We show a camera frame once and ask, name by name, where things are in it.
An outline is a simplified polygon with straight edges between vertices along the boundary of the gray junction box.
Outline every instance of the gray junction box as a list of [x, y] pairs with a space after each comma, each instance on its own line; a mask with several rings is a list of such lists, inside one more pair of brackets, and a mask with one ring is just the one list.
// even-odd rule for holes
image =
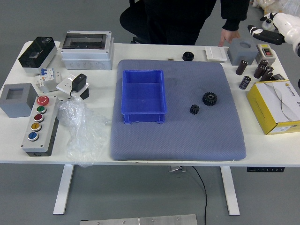
[[234, 38], [228, 49], [231, 65], [238, 66], [242, 60], [251, 65], [258, 54], [256, 44], [249, 38]]
[[31, 83], [5, 84], [0, 107], [10, 118], [30, 116], [37, 95]]

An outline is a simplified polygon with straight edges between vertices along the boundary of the table leg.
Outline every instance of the table leg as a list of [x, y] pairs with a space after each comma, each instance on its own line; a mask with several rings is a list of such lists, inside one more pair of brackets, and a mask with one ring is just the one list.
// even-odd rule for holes
[[222, 179], [229, 215], [240, 215], [238, 200], [236, 198], [233, 177], [229, 166], [221, 166]]
[[54, 206], [53, 214], [65, 214], [69, 188], [71, 184], [71, 179], [73, 175], [74, 165], [67, 164], [64, 166], [60, 180], [60, 188], [58, 189], [58, 194], [56, 198], [56, 203]]

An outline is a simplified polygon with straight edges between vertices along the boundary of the blue plastic bin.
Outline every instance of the blue plastic bin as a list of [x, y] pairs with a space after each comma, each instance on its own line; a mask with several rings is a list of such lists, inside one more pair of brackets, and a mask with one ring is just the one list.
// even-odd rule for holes
[[164, 72], [162, 70], [124, 70], [121, 113], [123, 122], [165, 122]]

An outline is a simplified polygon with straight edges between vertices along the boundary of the black sleeve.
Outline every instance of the black sleeve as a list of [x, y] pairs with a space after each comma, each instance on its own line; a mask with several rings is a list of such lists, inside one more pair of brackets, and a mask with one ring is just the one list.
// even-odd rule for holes
[[221, 0], [221, 16], [226, 19], [225, 30], [239, 29], [239, 23], [246, 20], [249, 0]]

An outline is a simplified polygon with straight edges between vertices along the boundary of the red button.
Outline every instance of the red button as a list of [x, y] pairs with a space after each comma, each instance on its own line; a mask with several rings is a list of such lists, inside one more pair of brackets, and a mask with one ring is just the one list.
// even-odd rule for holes
[[44, 120], [44, 117], [43, 117], [42, 114], [37, 114], [37, 115], [34, 116], [33, 120], [35, 122], [42, 122]]
[[39, 105], [47, 105], [49, 103], [49, 98], [46, 95], [42, 95], [37, 98], [37, 103]]

